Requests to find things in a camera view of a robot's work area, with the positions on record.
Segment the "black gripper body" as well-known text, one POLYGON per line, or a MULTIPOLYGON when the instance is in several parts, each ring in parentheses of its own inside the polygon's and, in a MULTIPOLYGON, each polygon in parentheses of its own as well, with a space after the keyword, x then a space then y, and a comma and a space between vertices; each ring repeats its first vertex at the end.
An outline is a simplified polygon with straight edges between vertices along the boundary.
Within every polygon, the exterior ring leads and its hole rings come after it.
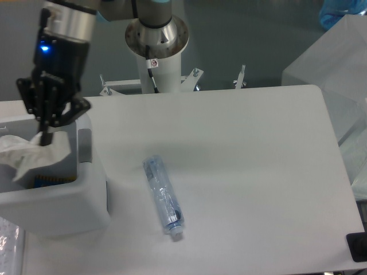
POLYGON ((59 99, 72 99, 80 92, 80 80, 84 72, 89 52, 89 42, 72 40, 48 34, 37 33, 34 52, 34 69, 31 72, 32 87, 37 99, 41 95, 40 82, 44 78, 44 88, 56 86, 59 99))

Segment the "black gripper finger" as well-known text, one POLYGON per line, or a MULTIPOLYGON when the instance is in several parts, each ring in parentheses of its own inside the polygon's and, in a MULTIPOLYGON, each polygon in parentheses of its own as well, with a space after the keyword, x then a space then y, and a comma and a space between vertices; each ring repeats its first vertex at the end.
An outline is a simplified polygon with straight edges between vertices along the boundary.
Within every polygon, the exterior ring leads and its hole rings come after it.
POLYGON ((90 109, 91 103, 81 96, 73 96, 65 103, 54 103, 47 113, 47 127, 69 125, 90 109))
POLYGON ((62 115, 66 104, 62 102, 61 91, 64 85, 50 78, 42 77, 37 81, 19 78, 16 85, 25 104, 26 111, 34 115, 38 122, 37 132, 41 135, 39 145, 52 143, 50 127, 62 126, 62 115))

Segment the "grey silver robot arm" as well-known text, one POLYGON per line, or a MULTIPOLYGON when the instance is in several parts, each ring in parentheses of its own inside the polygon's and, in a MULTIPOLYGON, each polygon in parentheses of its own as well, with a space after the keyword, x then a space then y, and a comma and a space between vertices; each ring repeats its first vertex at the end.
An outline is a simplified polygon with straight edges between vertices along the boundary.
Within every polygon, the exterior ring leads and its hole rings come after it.
POLYGON ((91 107, 81 95, 96 18, 129 20, 128 48, 136 55, 143 93, 181 90, 181 54, 189 40, 171 1, 45 1, 40 12, 30 77, 17 87, 27 112, 38 121, 39 144, 52 142, 50 128, 73 123, 91 107))

